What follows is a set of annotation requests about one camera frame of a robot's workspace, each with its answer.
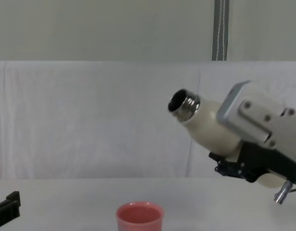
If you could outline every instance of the white tabletop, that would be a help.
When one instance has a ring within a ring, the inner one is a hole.
[[[296,192],[231,178],[0,180],[0,201],[19,190],[21,216],[4,231],[115,231],[121,204],[150,200],[165,210],[164,231],[296,231]]]

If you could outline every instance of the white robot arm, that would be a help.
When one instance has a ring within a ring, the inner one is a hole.
[[[248,182],[260,181],[267,174],[285,179],[274,198],[283,203],[296,184],[293,108],[247,81],[234,85],[222,104],[180,90],[171,98],[168,110],[211,151],[209,157],[217,161],[215,171],[220,174]]]

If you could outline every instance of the black mount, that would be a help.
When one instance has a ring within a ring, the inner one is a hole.
[[[20,216],[20,193],[14,191],[0,203],[0,227]]]
[[[263,174],[272,171],[296,184],[294,161],[276,150],[262,148],[254,143],[243,143],[237,162],[227,161],[214,153],[210,153],[209,157],[218,163],[215,171],[223,176],[241,178],[253,183]]]

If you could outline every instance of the cable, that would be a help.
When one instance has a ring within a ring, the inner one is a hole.
[[[225,5],[226,0],[223,0],[223,37],[222,37],[222,44],[223,44],[223,61],[225,60]]]
[[[217,49],[216,49],[216,60],[219,59],[219,49],[220,49],[220,31],[222,23],[222,0],[220,0],[220,12],[219,12],[219,25],[217,29]]]
[[[290,193],[294,193],[294,192],[296,192],[296,189],[290,190]]]

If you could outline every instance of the pink cup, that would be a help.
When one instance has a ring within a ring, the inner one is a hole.
[[[161,231],[163,209],[152,202],[124,204],[116,212],[118,231]]]

